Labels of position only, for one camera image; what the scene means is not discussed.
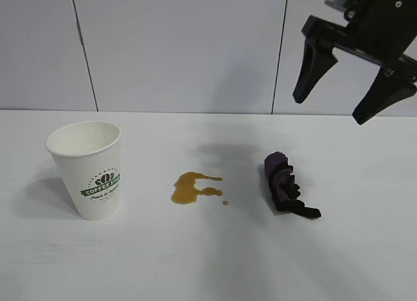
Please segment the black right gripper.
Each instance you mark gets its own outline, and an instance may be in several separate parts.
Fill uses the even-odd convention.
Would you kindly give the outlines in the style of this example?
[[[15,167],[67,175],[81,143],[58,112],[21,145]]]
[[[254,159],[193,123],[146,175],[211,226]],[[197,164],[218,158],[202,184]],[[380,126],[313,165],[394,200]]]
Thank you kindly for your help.
[[[404,54],[416,38],[416,0],[325,0],[343,13],[345,26],[310,16],[302,28],[304,54],[293,92],[309,96],[338,62],[334,48],[380,66],[352,116],[362,125],[384,109],[416,94],[416,60]]]

